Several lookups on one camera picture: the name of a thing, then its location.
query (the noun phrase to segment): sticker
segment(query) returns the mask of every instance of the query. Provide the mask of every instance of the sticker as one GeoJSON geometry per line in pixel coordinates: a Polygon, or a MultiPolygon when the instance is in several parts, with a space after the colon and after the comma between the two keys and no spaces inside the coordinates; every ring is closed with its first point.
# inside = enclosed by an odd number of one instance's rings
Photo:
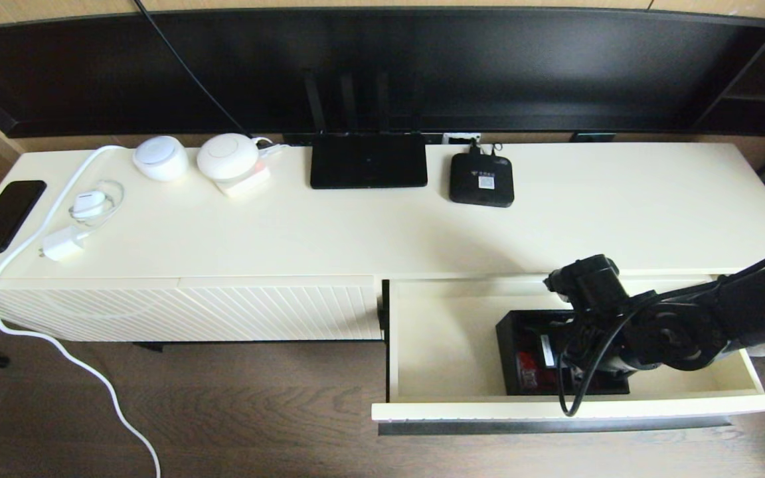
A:
{"type": "Polygon", "coordinates": [[[551,350],[551,340],[547,335],[540,335],[539,338],[543,342],[543,356],[545,358],[545,366],[552,367],[555,365],[553,362],[553,350],[551,350]]]}
{"type": "Polygon", "coordinates": [[[477,187],[481,189],[494,189],[495,178],[492,178],[492,176],[480,176],[477,178],[477,187]]]}

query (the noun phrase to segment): open drawer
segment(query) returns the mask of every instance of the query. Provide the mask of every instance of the open drawer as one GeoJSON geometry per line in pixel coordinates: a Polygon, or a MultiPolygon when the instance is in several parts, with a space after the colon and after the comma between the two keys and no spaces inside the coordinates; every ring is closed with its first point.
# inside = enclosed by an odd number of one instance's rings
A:
{"type": "MultiPolygon", "coordinates": [[[[556,396],[507,396],[495,324],[513,309],[568,309],[543,276],[391,281],[388,402],[371,417],[384,434],[646,430],[726,424],[765,411],[752,361],[735,352],[696,372],[638,372],[629,394],[587,396],[573,418],[556,396]]],[[[670,291],[710,276],[622,278],[629,294],[670,291]]]]}

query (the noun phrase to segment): black box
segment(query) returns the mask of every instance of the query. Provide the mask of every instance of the black box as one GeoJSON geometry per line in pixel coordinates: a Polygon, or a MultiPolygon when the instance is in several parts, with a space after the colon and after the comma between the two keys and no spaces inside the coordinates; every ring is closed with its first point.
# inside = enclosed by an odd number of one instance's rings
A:
{"type": "Polygon", "coordinates": [[[450,200],[509,208],[515,200],[513,164],[507,158],[482,154],[473,146],[450,160],[450,200]]]}
{"type": "MultiPolygon", "coordinates": [[[[565,325],[574,317],[573,311],[510,311],[495,326],[501,369],[507,394],[558,394],[556,367],[546,363],[543,341],[556,354],[558,342],[570,332],[565,325]]],[[[562,370],[566,394],[576,392],[574,378],[568,367],[562,370]]],[[[627,378],[614,378],[611,373],[595,372],[586,394],[628,394],[627,378]]]]}

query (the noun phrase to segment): black smartphone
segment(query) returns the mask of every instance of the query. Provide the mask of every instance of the black smartphone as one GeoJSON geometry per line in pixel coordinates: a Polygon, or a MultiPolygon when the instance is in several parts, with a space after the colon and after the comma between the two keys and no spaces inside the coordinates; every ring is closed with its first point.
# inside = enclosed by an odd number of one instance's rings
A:
{"type": "Polygon", "coordinates": [[[0,254],[5,252],[19,227],[46,190],[43,181],[13,181],[0,194],[0,254]]]}

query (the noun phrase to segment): white cable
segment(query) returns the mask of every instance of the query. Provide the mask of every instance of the white cable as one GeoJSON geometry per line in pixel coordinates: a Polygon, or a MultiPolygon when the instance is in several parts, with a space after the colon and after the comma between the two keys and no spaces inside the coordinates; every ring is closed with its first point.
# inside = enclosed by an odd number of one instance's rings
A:
{"type": "Polygon", "coordinates": [[[89,217],[78,217],[79,212],[86,212],[88,210],[94,209],[93,206],[89,206],[88,208],[82,210],[82,211],[76,211],[76,205],[70,207],[70,217],[73,218],[77,223],[82,224],[83,226],[88,228],[89,233],[93,233],[95,230],[100,229],[100,227],[103,226],[110,218],[112,218],[121,208],[122,202],[126,199],[126,188],[124,188],[123,185],[121,185],[117,181],[112,181],[111,179],[100,179],[94,185],[94,191],[99,191],[102,193],[106,199],[103,200],[104,203],[108,202],[110,203],[110,208],[106,211],[100,212],[99,214],[91,215],[89,217]],[[116,199],[109,194],[107,194],[105,191],[102,190],[103,185],[112,185],[113,187],[118,190],[118,197],[116,199]]]}
{"type": "MultiPolygon", "coordinates": [[[[76,181],[78,181],[79,177],[82,176],[82,173],[84,173],[84,170],[90,166],[91,163],[100,155],[103,154],[103,152],[108,151],[109,149],[122,149],[122,146],[102,146],[101,148],[97,149],[91,155],[88,156],[87,159],[84,160],[84,163],[82,163],[82,166],[79,167],[79,169],[76,170],[75,173],[73,173],[72,178],[70,178],[70,182],[67,182],[66,186],[61,190],[61,193],[58,195],[58,198],[55,199],[55,202],[52,203],[52,208],[49,209],[48,214],[46,214],[46,218],[43,220],[43,223],[40,224],[40,227],[37,228],[37,231],[31,237],[28,239],[25,239],[25,241],[21,244],[19,244],[18,248],[13,249],[13,252],[8,255],[8,257],[4,258],[2,263],[0,263],[0,277],[2,276],[2,273],[4,272],[5,268],[8,267],[8,265],[21,253],[25,250],[29,245],[31,245],[31,242],[36,241],[37,237],[39,237],[43,230],[46,229],[46,227],[49,225],[49,222],[52,220],[52,216],[54,216],[55,212],[60,208],[61,203],[64,202],[64,198],[66,197],[67,193],[72,190],[73,185],[76,184],[76,181]]],[[[116,396],[116,390],[114,390],[114,385],[108,381],[108,378],[104,377],[104,375],[100,372],[98,372],[93,366],[89,366],[87,363],[84,363],[81,360],[78,360],[76,357],[73,357],[70,352],[68,352],[64,345],[61,345],[61,342],[58,342],[58,339],[55,339],[54,337],[50,335],[46,335],[45,333],[38,333],[38,332],[31,332],[28,330],[15,330],[10,329],[10,327],[6,326],[2,322],[2,319],[0,318],[0,330],[6,334],[9,335],[19,335],[24,337],[36,337],[38,339],[43,339],[48,342],[51,342],[52,345],[54,345],[60,353],[66,357],[67,360],[72,361],[77,366],[81,366],[83,369],[87,370],[88,372],[92,373],[94,377],[100,379],[100,382],[102,382],[104,385],[106,385],[106,388],[108,388],[108,392],[110,393],[110,396],[112,396],[112,402],[114,402],[114,410],[118,414],[118,417],[120,418],[120,422],[131,432],[132,435],[137,436],[137,438],[140,439],[140,441],[143,442],[144,445],[146,445],[146,448],[149,449],[149,454],[152,455],[152,461],[155,463],[155,478],[161,478],[161,465],[158,463],[158,454],[155,453],[155,448],[152,447],[152,443],[149,442],[148,439],[146,439],[145,436],[143,436],[142,433],[138,432],[135,427],[131,426],[130,423],[128,423],[128,420],[126,420],[126,417],[122,414],[122,411],[120,409],[120,402],[118,400],[118,396],[116,396]]]]}

